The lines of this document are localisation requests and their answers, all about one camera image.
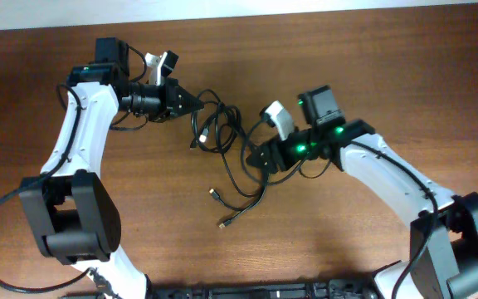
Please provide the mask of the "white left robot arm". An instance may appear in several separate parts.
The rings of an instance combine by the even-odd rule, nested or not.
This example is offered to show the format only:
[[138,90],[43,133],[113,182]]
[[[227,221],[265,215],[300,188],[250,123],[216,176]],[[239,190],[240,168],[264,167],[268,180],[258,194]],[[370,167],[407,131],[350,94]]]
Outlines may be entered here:
[[149,277],[120,245],[120,214],[100,180],[115,115],[163,123],[203,108],[170,75],[178,55],[143,56],[144,76],[129,76],[131,46],[99,38],[95,59],[71,69],[68,105],[55,148],[37,177],[22,180],[20,200],[39,251],[89,276],[110,298],[150,298]]

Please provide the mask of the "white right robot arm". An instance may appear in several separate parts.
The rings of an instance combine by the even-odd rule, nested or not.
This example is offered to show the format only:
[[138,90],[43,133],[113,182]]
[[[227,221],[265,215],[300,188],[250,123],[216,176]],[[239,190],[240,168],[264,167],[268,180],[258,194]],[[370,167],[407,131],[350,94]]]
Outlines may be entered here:
[[380,298],[467,298],[478,292],[478,193],[459,195],[396,154],[364,120],[347,121],[329,86],[297,97],[307,130],[275,101],[261,122],[277,136],[241,155],[243,169],[293,174],[326,159],[371,189],[408,227],[409,259],[373,276]]

